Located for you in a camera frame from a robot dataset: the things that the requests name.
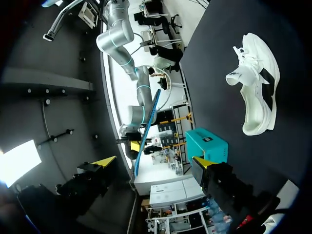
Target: shoe lace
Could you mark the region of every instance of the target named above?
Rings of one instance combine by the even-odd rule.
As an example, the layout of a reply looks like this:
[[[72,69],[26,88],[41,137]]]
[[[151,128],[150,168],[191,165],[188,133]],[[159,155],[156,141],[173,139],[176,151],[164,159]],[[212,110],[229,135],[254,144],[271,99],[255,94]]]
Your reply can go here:
[[[255,75],[257,76],[258,80],[260,80],[259,73],[256,69],[256,67],[259,66],[260,59],[257,58],[256,55],[250,54],[247,52],[244,48],[237,48],[236,46],[233,47],[235,53],[237,54],[239,63],[238,65],[244,65],[250,67]]]

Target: shoe sole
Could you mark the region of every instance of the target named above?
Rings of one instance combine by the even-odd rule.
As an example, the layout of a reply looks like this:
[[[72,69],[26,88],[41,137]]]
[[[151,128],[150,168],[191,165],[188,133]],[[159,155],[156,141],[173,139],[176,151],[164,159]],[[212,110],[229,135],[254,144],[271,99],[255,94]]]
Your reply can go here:
[[[271,111],[271,116],[269,119],[269,123],[266,127],[266,129],[269,130],[273,130],[275,127],[275,121],[276,121],[276,113],[277,113],[277,106],[276,106],[276,100],[275,100],[275,93],[276,93],[276,89],[277,89],[277,85],[279,83],[280,80],[280,72],[279,72],[279,68],[276,62],[276,59],[272,53],[272,51],[270,50],[270,48],[267,46],[267,44],[257,35],[252,34],[252,33],[248,33],[247,35],[244,35],[244,38],[250,38],[249,43],[252,41],[253,42],[253,46],[258,49],[259,46],[261,46],[263,49],[265,49],[267,51],[267,55],[270,57],[270,60],[273,62],[274,64],[274,74],[271,74],[274,78],[274,92],[273,95],[271,96],[272,101],[273,101],[273,106],[272,106],[272,111]]]

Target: light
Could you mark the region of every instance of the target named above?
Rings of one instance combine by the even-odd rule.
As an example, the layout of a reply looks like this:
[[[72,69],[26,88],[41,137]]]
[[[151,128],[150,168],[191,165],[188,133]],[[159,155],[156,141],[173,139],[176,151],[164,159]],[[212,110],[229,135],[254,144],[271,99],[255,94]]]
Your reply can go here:
[[[33,140],[0,155],[0,180],[11,187],[19,178],[41,163]]]
[[[61,6],[61,4],[63,3],[63,0],[59,0],[55,3],[56,6]]]

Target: robotic arm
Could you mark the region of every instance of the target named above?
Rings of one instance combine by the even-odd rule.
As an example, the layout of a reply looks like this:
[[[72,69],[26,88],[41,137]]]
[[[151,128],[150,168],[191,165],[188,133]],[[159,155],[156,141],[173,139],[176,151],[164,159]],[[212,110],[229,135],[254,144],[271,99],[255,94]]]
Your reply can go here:
[[[135,67],[135,62],[129,52],[123,47],[134,40],[129,16],[128,0],[111,0],[106,5],[104,13],[110,29],[97,37],[97,46],[100,51],[111,56],[129,75],[132,81],[137,80],[136,92],[139,106],[129,106],[129,119],[119,132],[122,137],[127,133],[138,132],[141,124],[148,122],[153,101],[149,81],[149,72],[146,66]]]

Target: gray wall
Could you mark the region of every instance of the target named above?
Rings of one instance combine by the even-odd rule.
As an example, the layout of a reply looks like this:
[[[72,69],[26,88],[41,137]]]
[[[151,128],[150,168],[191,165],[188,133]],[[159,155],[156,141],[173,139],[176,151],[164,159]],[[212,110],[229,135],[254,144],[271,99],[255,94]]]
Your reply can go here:
[[[57,143],[44,144],[39,150],[42,163],[17,183],[21,187],[41,183],[54,191],[56,184],[71,179],[80,163],[116,155],[116,182],[105,197],[99,198],[79,221],[108,234],[124,234],[135,195],[127,183],[129,176],[116,145],[106,107],[100,52],[95,43],[99,28],[84,35],[80,19],[69,18],[55,41],[47,42],[42,39],[42,35],[47,32],[58,12],[59,8],[56,6],[39,7],[34,11],[32,18],[25,21],[25,27],[14,45],[6,68],[31,69],[82,79],[92,82],[96,92],[51,99],[50,106],[45,108],[50,134],[57,135],[66,129],[74,129],[74,134],[59,138]],[[79,61],[81,56],[87,59],[86,62]],[[17,92],[26,91],[24,84],[14,85],[19,86],[19,89],[14,89]],[[6,88],[2,85],[0,92]],[[88,102],[82,101],[86,95],[90,97]],[[31,139],[41,142],[48,138],[42,118],[42,100],[43,97],[37,95],[14,101],[7,99],[2,103],[0,147],[4,151]],[[99,135],[98,140],[92,139],[92,134],[95,133]]]

